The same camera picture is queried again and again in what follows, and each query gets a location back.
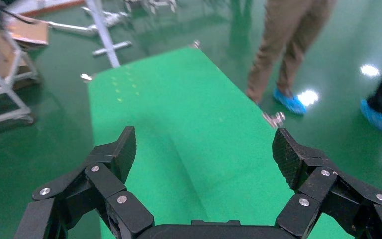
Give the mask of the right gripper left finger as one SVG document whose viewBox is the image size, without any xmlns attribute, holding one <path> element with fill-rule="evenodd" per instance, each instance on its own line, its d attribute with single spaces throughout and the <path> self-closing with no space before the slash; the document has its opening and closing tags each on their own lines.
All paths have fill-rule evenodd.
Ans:
<svg viewBox="0 0 382 239">
<path fill-rule="evenodd" d="M 65 239 L 92 210 L 117 239 L 138 238 L 154 217 L 125 185 L 136 149 L 128 126 L 116 141 L 94 147 L 79 167 L 35 189 L 15 238 Z"/>
</svg>

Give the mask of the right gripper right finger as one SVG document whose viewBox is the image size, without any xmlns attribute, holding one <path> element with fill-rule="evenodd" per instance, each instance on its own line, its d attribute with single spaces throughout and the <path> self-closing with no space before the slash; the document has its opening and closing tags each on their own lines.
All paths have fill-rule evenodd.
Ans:
<svg viewBox="0 0 382 239">
<path fill-rule="evenodd" d="M 297 143 L 280 128 L 273 159 L 294 195 L 275 226 L 305 239 L 322 214 L 356 239 L 382 239 L 382 191 L 341 171 L 322 151 Z"/>
</svg>

